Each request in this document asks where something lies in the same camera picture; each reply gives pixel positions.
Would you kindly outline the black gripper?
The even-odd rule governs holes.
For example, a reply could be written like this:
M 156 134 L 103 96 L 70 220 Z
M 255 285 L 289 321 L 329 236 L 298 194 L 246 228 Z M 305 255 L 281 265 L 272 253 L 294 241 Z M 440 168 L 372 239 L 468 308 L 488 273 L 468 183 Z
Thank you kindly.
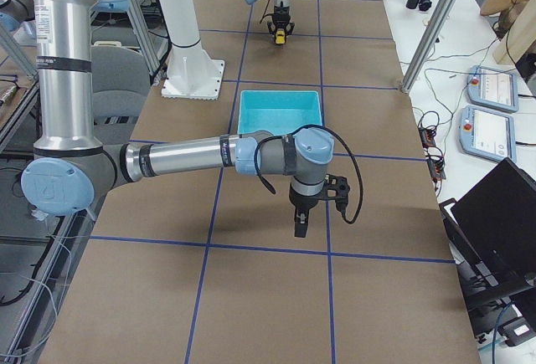
M 291 26 L 290 7 L 275 5 L 273 8 L 272 22 L 276 29 L 288 29 Z
M 294 212 L 294 236 L 296 238 L 305 238 L 307 236 L 309 224 L 309 210 L 314 208 L 319 200 L 326 197 L 324 186 L 299 186 L 294 188 L 290 185 L 289 198 L 295 208 Z

